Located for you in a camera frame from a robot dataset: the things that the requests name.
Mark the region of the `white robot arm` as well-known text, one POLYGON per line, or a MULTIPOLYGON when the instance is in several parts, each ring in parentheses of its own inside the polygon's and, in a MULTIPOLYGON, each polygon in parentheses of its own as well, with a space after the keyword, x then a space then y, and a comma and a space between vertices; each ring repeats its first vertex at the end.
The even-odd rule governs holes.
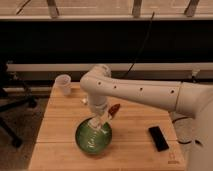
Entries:
POLYGON ((186 171, 213 171, 213 85, 114 79, 107 65, 98 64, 81 77, 80 86, 95 116, 105 113, 111 96, 194 118, 186 171))

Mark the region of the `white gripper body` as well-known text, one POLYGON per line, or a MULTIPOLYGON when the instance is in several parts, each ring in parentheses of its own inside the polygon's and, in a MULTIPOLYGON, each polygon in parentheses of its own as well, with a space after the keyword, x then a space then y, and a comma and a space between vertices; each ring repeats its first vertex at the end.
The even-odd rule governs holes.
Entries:
POLYGON ((99 129, 108 121, 108 103, 93 107, 94 116, 90 119, 100 124, 99 129))

